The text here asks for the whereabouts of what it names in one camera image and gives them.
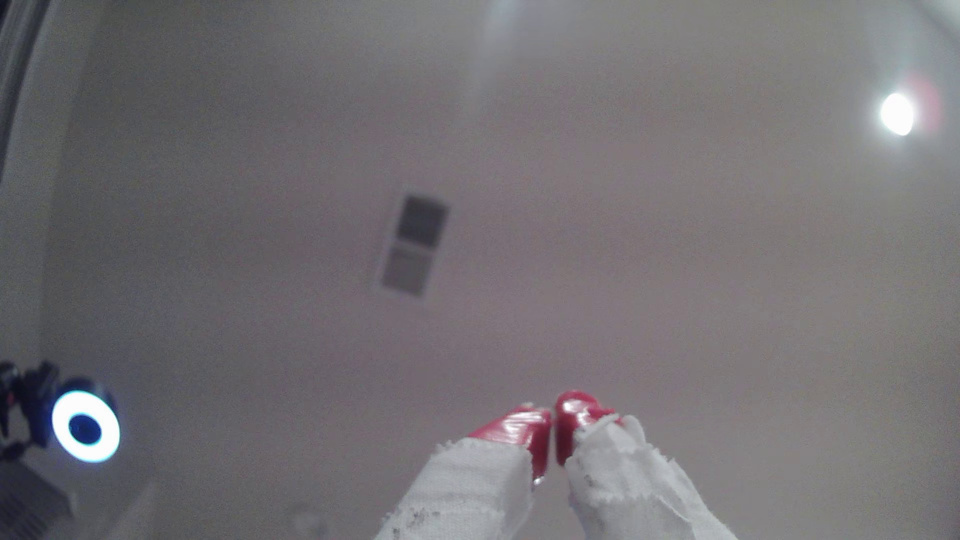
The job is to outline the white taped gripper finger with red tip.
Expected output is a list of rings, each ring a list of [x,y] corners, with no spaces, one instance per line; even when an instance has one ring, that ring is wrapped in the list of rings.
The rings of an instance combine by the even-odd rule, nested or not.
[[[556,400],[556,457],[587,539],[736,539],[641,421],[569,390]]]
[[[438,445],[375,539],[513,539],[549,466],[552,413],[523,403]]]

